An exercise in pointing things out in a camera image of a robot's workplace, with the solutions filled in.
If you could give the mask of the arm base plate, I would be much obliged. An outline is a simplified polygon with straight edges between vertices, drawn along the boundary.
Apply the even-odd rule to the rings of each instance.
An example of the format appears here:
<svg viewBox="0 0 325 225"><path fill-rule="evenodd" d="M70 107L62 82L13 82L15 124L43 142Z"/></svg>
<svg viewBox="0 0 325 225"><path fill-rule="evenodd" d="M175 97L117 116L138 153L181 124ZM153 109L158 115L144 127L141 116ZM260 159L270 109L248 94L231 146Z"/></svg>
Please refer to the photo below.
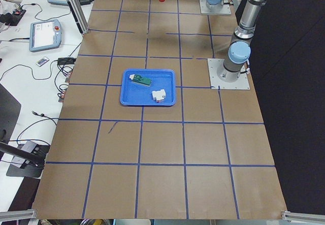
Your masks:
<svg viewBox="0 0 325 225"><path fill-rule="evenodd" d="M224 67L224 59L209 58L208 70L212 89L250 90L244 66L238 72L229 72Z"/></svg>
<svg viewBox="0 0 325 225"><path fill-rule="evenodd" d="M201 14L231 16L231 9L228 4L220 3L217 5L210 5L206 0L199 0Z"/></svg>

